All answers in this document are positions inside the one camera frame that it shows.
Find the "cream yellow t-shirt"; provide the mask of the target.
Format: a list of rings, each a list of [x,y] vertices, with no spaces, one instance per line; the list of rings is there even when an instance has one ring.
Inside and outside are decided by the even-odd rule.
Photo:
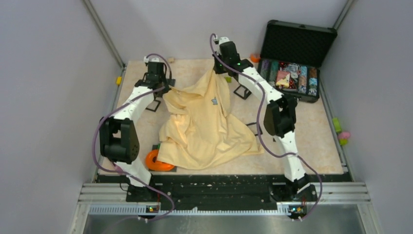
[[[230,113],[228,83],[213,70],[163,99],[170,116],[159,130],[159,161],[202,170],[263,153],[253,132]]]

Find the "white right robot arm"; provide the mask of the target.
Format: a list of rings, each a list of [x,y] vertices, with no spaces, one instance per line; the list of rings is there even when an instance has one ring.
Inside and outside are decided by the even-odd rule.
[[[259,137],[261,145],[272,156],[283,161],[285,193],[292,201],[301,198],[319,201],[321,192],[317,192],[315,186],[310,182],[304,167],[311,168],[299,155],[296,136],[296,99],[284,95],[273,88],[256,70],[254,65],[247,59],[241,59],[234,42],[226,37],[211,38],[210,47],[215,59],[215,72],[217,74],[227,73],[235,78],[240,85],[250,91],[260,100],[256,121],[260,121],[262,108],[265,109],[263,125],[266,132],[278,143],[282,153],[277,155],[272,152]]]

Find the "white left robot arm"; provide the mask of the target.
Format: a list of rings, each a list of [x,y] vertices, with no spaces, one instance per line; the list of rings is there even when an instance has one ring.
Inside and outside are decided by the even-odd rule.
[[[156,196],[150,185],[151,173],[138,158],[140,143],[136,123],[150,104],[169,90],[169,65],[152,59],[146,62],[147,71],[139,79],[129,97],[116,112],[102,119],[99,127],[100,154],[107,158],[119,173],[124,173],[144,201]]]

